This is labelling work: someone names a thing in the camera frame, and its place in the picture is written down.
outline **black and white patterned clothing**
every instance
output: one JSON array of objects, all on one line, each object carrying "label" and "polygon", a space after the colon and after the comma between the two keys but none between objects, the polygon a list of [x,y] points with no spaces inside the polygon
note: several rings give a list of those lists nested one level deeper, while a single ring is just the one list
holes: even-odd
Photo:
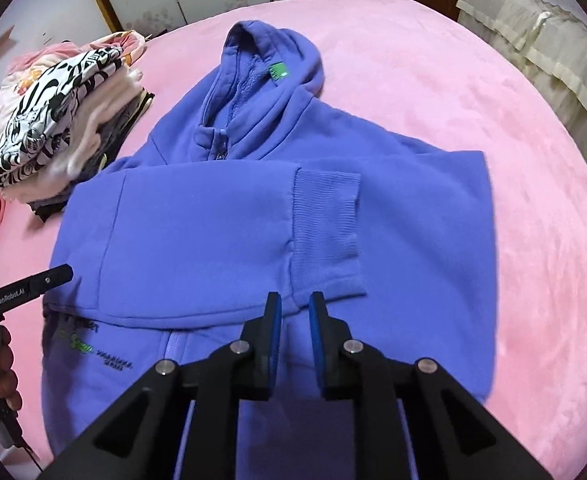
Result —
[{"label": "black and white patterned clothing", "polygon": [[80,176],[72,181],[63,191],[56,196],[44,200],[30,202],[34,213],[44,222],[54,213],[61,212],[72,195],[72,190],[77,184],[85,182],[98,174],[105,166],[108,166],[118,157],[129,132],[136,121],[147,111],[155,95],[143,90],[110,121],[100,126],[100,147],[94,155],[85,163]]},{"label": "black and white patterned clothing", "polygon": [[30,86],[0,136],[0,188],[24,180],[69,146],[78,105],[122,66],[121,55],[117,46],[83,52]]}]

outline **zipper pull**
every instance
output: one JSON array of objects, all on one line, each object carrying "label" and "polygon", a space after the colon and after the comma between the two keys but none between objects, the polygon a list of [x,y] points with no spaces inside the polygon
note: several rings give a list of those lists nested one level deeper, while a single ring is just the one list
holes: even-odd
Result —
[{"label": "zipper pull", "polygon": [[229,151],[229,137],[227,136],[226,130],[220,130],[218,137],[218,152],[214,160],[224,160],[227,158],[227,152]]}]

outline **finger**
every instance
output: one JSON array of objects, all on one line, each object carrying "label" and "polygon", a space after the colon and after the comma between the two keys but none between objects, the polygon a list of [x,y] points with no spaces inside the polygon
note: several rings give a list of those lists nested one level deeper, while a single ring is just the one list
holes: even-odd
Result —
[{"label": "finger", "polygon": [[2,328],[2,344],[8,345],[9,343],[11,343],[11,333],[7,329],[6,326],[1,325],[1,328]]},{"label": "finger", "polygon": [[6,398],[16,391],[18,387],[18,376],[10,370],[0,378],[0,397]]},{"label": "finger", "polygon": [[0,369],[8,372],[13,365],[13,352],[8,346],[0,347]]},{"label": "finger", "polygon": [[7,405],[15,412],[22,408],[22,397],[20,396],[20,393],[13,392],[6,400]]}]

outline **pink blanket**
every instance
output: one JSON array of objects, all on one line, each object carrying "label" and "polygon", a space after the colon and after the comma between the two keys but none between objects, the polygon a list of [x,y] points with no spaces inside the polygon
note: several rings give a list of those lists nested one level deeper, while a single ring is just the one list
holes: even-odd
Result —
[{"label": "pink blanket", "polygon": [[[289,0],[238,9],[153,40],[136,64],[157,97],[122,149],[218,62],[229,28],[259,18],[294,28],[323,55],[322,99],[450,150],[483,150],[499,249],[497,371],[488,407],[553,473],[587,462],[587,166],[542,97],[497,52],[410,0]],[[8,205],[0,285],[45,269],[44,227]],[[8,315],[27,441],[48,456],[40,413],[41,303]]]}]

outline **green clothing tag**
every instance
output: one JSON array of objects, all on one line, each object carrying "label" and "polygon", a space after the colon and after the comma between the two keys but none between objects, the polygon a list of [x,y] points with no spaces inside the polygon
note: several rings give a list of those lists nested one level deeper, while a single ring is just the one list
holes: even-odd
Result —
[{"label": "green clothing tag", "polygon": [[271,74],[271,78],[274,81],[279,81],[280,79],[287,77],[289,75],[289,71],[285,63],[275,63],[269,67],[269,73]]}]

